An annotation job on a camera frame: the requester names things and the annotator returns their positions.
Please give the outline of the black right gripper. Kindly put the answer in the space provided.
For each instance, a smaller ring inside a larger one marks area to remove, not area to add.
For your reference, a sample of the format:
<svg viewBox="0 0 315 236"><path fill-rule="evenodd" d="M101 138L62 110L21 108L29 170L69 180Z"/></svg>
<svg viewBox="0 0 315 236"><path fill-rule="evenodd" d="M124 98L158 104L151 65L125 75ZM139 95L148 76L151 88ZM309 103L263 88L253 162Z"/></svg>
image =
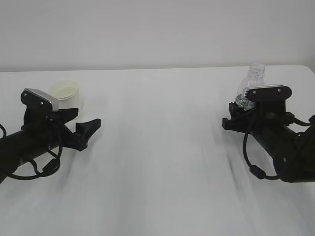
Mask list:
<svg viewBox="0 0 315 236"><path fill-rule="evenodd" d="M294 135L294 131L289 129L282 120L286 115L285 101L257 102L254 104L254 108L249 110L239 107L236 102L230 102L229 113L231 119L222 119L224 130L240 133L249 131L252 135L271 130L276 133L285 132Z"/></svg>

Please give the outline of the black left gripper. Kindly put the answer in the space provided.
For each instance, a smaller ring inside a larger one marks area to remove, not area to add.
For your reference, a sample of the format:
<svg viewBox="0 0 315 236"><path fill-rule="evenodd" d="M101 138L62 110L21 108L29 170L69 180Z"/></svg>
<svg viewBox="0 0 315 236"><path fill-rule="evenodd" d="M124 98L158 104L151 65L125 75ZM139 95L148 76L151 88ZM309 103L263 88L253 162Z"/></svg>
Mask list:
<svg viewBox="0 0 315 236"><path fill-rule="evenodd" d="M91 136L101 127L101 119L75 124L75 132L65 125L78 117L78 108L59 109L49 115L26 109L22 129L46 144L57 143L62 147L83 151Z"/></svg>

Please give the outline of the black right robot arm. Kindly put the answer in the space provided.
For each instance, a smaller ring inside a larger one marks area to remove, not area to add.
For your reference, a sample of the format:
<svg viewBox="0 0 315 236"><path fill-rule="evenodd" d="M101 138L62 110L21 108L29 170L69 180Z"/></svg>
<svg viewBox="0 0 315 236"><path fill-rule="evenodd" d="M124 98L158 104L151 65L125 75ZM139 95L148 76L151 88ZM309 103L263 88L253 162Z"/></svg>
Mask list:
<svg viewBox="0 0 315 236"><path fill-rule="evenodd" d="M286 111L285 102L257 102L244 110L229 103L231 118L222 119L224 130L244 134L242 152L249 171L258 179L283 182L314 182L315 180L315 118L308 123ZM250 162L247 154L248 137L262 146L273 160L274 176Z"/></svg>

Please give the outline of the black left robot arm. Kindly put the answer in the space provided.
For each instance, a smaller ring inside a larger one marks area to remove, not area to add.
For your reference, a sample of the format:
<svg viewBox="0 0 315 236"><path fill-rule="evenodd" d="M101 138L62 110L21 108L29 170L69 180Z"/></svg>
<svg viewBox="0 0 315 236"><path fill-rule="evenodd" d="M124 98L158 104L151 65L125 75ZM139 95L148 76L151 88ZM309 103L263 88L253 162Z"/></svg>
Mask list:
<svg viewBox="0 0 315 236"><path fill-rule="evenodd" d="M43 114L26 109L21 130L0 140L0 179L34 180L53 175L61 165L63 148L83 151L101 127L101 119L76 123L72 132L66 123L78 116L77 108Z"/></svg>

